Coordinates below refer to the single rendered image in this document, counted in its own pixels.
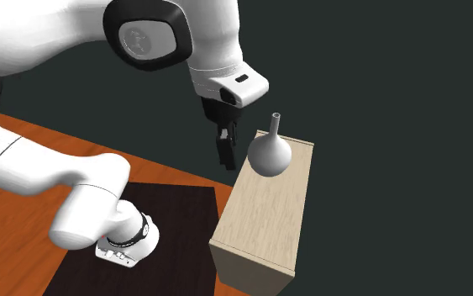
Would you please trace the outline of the light wooden cabinet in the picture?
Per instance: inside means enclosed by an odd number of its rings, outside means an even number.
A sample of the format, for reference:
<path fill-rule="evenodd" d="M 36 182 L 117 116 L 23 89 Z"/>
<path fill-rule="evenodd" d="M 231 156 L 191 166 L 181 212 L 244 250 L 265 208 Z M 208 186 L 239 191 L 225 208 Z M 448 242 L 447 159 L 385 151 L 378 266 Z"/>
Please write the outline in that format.
<path fill-rule="evenodd" d="M 277 296 L 295 277 L 314 143 L 287 136 L 289 167 L 262 177 L 245 161 L 209 241 L 221 283 Z"/>

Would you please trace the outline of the grey round long-necked vase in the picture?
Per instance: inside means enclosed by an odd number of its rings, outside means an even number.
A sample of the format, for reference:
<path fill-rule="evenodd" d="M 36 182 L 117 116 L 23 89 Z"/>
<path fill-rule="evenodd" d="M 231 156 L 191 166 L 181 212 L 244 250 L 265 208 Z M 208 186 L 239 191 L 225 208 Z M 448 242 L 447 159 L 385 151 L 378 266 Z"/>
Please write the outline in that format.
<path fill-rule="evenodd" d="M 262 177 L 275 177 L 283 173 L 291 163 L 292 149 L 278 135 L 281 115 L 271 115 L 270 130 L 257 136 L 248 148 L 247 158 L 251 168 Z"/>

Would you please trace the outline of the dark robot stand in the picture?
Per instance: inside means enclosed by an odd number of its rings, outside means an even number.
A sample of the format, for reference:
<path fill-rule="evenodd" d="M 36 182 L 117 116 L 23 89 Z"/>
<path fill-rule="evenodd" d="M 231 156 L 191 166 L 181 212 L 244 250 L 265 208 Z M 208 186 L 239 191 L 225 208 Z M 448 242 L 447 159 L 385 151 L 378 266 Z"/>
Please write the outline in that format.
<path fill-rule="evenodd" d="M 97 258 L 91 247 L 68 251 L 43 296 L 213 296 L 214 189 L 131 182 L 123 197 L 155 222 L 155 250 L 132 268 Z"/>

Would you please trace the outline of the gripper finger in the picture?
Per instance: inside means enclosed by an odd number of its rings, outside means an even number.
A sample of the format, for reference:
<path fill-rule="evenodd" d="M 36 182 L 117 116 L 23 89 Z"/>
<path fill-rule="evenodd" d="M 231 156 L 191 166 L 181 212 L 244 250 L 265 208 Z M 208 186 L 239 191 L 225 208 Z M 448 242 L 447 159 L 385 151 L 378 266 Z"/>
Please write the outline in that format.
<path fill-rule="evenodd" d="M 233 171 L 236 168 L 234 159 L 234 147 L 237 142 L 236 126 L 234 121 L 225 126 L 219 125 L 216 137 L 219 163 L 224 165 L 228 171 Z"/>

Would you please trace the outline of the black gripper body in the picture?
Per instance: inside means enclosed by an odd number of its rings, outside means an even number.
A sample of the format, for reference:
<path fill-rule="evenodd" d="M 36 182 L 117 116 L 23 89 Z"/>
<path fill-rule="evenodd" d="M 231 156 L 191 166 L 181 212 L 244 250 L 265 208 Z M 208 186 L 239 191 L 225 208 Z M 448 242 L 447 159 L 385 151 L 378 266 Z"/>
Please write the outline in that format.
<path fill-rule="evenodd" d="M 205 116 L 215 124 L 238 122 L 243 110 L 211 98 L 201 98 Z"/>

